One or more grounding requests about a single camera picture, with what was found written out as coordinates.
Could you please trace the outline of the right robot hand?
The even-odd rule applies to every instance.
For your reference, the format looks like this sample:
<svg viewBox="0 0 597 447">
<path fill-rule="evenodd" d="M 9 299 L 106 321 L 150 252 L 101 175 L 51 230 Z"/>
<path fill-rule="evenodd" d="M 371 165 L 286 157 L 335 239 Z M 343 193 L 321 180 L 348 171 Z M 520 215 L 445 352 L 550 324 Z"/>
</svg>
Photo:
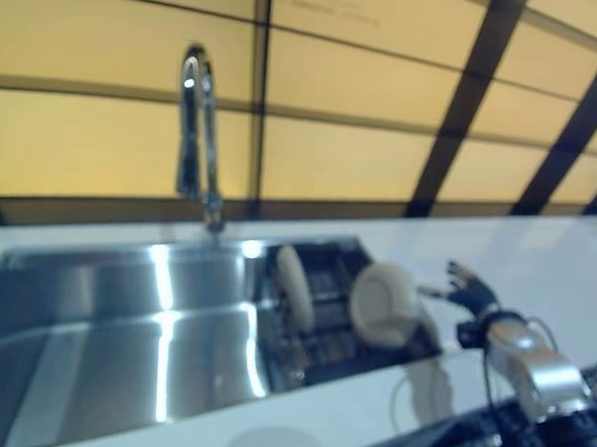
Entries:
<svg viewBox="0 0 597 447">
<path fill-rule="evenodd" d="M 419 285 L 418 293 L 463 307 L 475 318 L 490 315 L 499 310 L 500 302 L 492 288 L 462 263 L 449 260 L 446 273 L 450 288 Z"/>
</svg>

